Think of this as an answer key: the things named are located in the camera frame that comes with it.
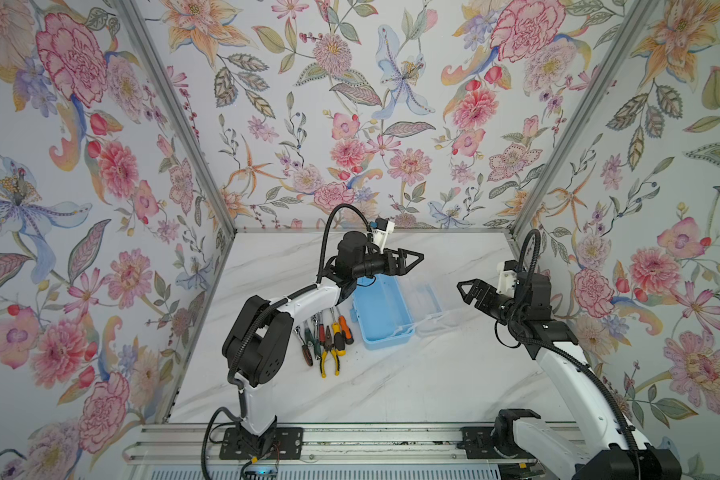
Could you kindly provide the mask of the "aluminium mounting rail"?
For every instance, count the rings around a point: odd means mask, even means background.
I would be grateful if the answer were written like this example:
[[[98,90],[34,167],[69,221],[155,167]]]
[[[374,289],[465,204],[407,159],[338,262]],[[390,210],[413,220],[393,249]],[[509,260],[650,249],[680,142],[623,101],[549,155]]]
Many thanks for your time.
[[[330,464],[537,464],[539,457],[505,458],[485,447],[479,458],[466,450],[466,423],[306,423],[300,437],[300,457],[272,452],[261,464],[327,466]],[[205,427],[164,424],[143,427],[136,442],[124,451],[135,465],[194,465],[200,461]]]

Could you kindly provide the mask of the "ratchet wrench dark red handle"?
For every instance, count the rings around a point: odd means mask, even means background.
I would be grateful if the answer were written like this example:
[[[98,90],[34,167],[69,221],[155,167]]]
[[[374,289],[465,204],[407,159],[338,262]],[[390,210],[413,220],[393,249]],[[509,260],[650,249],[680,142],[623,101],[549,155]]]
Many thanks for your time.
[[[310,353],[309,346],[308,346],[306,340],[304,339],[304,337],[303,337],[303,335],[302,335],[302,330],[301,330],[301,328],[300,328],[299,326],[296,326],[296,327],[294,328],[294,332],[295,332],[296,337],[297,337],[298,340],[299,340],[301,352],[302,352],[302,355],[303,355],[303,358],[304,358],[306,364],[307,364],[309,367],[312,367],[312,366],[314,365],[314,360],[313,360],[312,355],[311,355],[311,353]]]

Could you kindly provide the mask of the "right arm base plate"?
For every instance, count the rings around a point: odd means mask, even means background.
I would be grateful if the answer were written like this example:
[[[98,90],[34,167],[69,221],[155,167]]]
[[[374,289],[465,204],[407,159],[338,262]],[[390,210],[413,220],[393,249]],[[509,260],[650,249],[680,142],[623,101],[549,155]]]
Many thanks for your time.
[[[519,447],[512,433],[504,428],[497,433],[495,430],[491,426],[462,427],[457,448],[464,450],[470,460],[536,461],[533,455]]]

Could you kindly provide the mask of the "blue transparent plastic toolbox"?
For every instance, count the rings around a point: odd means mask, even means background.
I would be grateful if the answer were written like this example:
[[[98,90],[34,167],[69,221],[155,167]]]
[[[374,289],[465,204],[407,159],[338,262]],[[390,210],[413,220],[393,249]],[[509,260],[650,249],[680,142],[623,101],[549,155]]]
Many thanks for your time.
[[[456,329],[466,321],[468,309],[452,275],[422,265],[405,276],[359,279],[350,315],[365,346],[379,350],[403,345],[415,335]]]

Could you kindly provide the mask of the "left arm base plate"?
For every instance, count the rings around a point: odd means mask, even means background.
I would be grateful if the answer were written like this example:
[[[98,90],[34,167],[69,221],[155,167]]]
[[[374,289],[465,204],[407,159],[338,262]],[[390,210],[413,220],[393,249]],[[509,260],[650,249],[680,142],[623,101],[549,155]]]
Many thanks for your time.
[[[301,427],[270,428],[262,435],[253,435],[243,427],[228,428],[222,439],[221,460],[299,460],[304,445]]]

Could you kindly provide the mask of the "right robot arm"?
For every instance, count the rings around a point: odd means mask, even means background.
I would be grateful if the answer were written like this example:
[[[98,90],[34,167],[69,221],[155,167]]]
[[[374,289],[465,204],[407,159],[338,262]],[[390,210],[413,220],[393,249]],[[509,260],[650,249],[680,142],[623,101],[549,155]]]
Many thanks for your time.
[[[559,479],[679,479],[682,467],[668,449],[651,444],[627,419],[615,396],[583,362],[579,341],[551,317],[550,283],[523,273],[512,295],[479,279],[461,281],[462,300],[506,327],[552,381],[573,414],[584,444],[555,431],[531,409],[501,410],[490,432],[466,428],[467,451],[492,450],[512,460],[534,458]]]

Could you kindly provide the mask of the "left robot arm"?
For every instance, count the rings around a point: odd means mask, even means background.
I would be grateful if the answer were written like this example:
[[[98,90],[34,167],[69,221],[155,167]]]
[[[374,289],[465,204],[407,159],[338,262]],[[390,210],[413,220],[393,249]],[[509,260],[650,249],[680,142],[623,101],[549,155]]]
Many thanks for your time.
[[[347,300],[360,279],[405,276],[423,262],[420,252],[387,247],[388,237],[387,229],[350,231],[331,258],[323,242],[315,282],[276,299],[254,295],[245,301],[221,349],[244,431],[261,436],[277,422],[266,384],[282,368],[295,327]]]

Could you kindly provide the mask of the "orange black screwdriver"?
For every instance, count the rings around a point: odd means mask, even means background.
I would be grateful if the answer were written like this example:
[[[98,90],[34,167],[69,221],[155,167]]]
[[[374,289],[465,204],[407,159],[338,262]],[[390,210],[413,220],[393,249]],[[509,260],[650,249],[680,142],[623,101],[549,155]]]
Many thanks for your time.
[[[332,308],[332,313],[335,317],[336,322],[339,325],[340,332],[344,338],[344,342],[346,345],[352,345],[354,343],[354,337],[352,335],[352,331],[349,328],[349,325],[346,321],[346,318],[341,313],[340,309],[337,306],[334,306]]]

